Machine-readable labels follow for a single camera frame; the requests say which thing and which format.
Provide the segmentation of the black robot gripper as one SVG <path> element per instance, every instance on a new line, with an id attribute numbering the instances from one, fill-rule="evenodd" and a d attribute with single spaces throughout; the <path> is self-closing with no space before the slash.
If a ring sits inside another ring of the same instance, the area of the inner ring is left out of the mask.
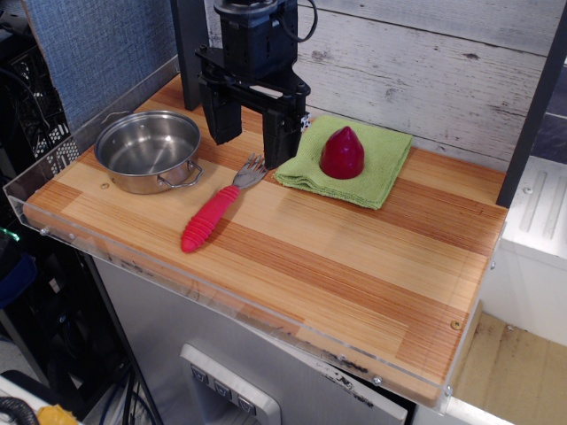
<path id="1" fill-rule="evenodd" d="M 265 167 L 275 169 L 299 148 L 301 126 L 311 114 L 306 111 L 310 87 L 284 65 L 262 77 L 244 76 L 228 70 L 223 50 L 200 46 L 199 90 L 211 137 L 217 145 L 230 142 L 242 133 L 241 108 L 262 114 Z"/>

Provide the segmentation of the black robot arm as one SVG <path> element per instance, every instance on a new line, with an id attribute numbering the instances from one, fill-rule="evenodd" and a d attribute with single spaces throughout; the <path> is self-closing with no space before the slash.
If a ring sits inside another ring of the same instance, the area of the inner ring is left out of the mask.
<path id="1" fill-rule="evenodd" d="M 224 144 L 243 130 L 242 110 L 261 115 L 265 165 L 294 158 L 309 115 L 311 89 L 294 71 L 298 58 L 295 1 L 216 1 L 220 48 L 200 46 L 198 83 L 209 133 Z"/>

